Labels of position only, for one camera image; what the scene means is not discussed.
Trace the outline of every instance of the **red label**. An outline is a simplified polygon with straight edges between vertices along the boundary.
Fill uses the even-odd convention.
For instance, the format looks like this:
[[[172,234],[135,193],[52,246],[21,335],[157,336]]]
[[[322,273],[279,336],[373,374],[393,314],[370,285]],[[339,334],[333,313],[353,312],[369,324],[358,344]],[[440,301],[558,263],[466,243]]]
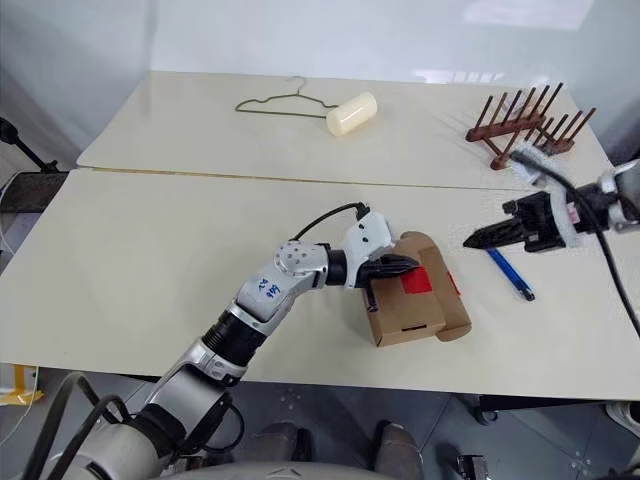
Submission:
[[[424,267],[414,268],[400,277],[404,293],[425,293],[433,290]]]
[[[453,284],[453,288],[456,289],[456,293],[458,294],[458,296],[460,296],[460,290],[458,290],[458,286],[456,285],[456,282],[453,281],[453,277],[451,276],[451,272],[449,272],[447,270],[447,275],[449,275],[449,280],[451,280],[451,283]]]

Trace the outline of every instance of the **white table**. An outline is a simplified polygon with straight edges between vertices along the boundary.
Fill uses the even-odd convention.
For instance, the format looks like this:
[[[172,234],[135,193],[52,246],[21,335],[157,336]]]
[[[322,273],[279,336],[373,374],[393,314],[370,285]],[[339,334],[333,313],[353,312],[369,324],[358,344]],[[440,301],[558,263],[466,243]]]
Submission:
[[[461,246],[524,193],[74,171],[0,276],[0,361],[160,375],[283,239],[364,200],[396,233],[435,239],[472,332],[376,348],[360,293],[326,288],[297,301],[246,379],[640,399],[640,342],[595,239],[538,255],[505,248],[531,303],[484,252]],[[337,242],[352,222],[345,214],[308,238]],[[638,307],[637,237],[609,238]]]
[[[331,135],[322,119],[234,111],[242,100],[291,93],[298,85],[284,77],[152,72],[78,163],[384,185],[529,188],[510,169],[491,170],[493,154],[484,144],[464,140],[487,97],[494,95],[495,106],[503,87],[309,79],[302,93],[329,104],[363,91],[376,97],[378,115],[343,137]],[[314,109],[299,99],[268,107]],[[571,118],[577,110],[565,87],[550,113]],[[609,166],[606,156],[588,126],[576,140],[556,158],[574,182],[592,182]]]

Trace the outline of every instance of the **pen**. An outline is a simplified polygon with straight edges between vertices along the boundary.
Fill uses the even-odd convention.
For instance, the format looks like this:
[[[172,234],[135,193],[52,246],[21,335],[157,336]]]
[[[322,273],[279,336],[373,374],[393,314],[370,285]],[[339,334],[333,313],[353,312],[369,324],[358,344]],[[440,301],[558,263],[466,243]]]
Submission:
[[[487,253],[493,261],[498,264],[500,270],[504,272],[507,278],[511,281],[514,287],[518,289],[522,296],[526,298],[528,301],[535,300],[536,296],[533,294],[531,287],[527,285],[527,282],[523,280],[523,278],[518,275],[518,272],[511,266],[509,261],[502,256],[502,254],[495,248],[490,248],[487,250]]]

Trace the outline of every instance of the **cardboard box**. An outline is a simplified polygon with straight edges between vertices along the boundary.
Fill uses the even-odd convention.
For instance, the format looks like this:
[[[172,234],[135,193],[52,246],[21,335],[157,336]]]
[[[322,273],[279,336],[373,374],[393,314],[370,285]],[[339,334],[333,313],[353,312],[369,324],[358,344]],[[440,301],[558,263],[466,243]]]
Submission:
[[[420,267],[396,278],[373,280],[365,292],[376,346],[437,335],[443,342],[471,331],[471,320],[435,242],[424,233],[405,232],[392,253]]]

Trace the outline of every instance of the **wire hanger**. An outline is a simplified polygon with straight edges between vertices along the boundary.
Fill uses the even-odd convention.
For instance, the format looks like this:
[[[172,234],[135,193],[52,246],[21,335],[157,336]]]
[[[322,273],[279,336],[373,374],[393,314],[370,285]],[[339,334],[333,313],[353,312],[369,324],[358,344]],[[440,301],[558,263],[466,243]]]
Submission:
[[[338,105],[327,105],[322,100],[318,100],[317,98],[309,97],[308,95],[302,95],[300,93],[300,90],[302,90],[302,88],[307,84],[307,79],[304,78],[304,77],[300,77],[298,75],[295,75],[295,76],[293,76],[291,78],[299,78],[300,80],[302,80],[302,84],[298,87],[298,90],[296,90],[296,93],[289,93],[289,94],[286,94],[286,95],[274,95],[272,97],[265,98],[264,100],[258,100],[257,98],[251,98],[249,100],[245,100],[244,102],[240,102],[238,105],[236,105],[235,111],[236,112],[245,112],[245,113],[267,113],[267,114],[270,114],[270,115],[291,115],[291,116],[295,116],[295,117],[327,118],[326,115],[314,115],[312,113],[278,112],[278,111],[272,111],[272,110],[241,109],[242,106],[244,106],[244,105],[246,105],[248,103],[251,103],[251,102],[268,103],[271,100],[276,100],[278,98],[292,98],[292,97],[300,97],[300,98],[304,98],[305,100],[311,100],[312,102],[319,103],[320,105],[322,105],[324,108],[327,108],[327,109],[338,107]]]

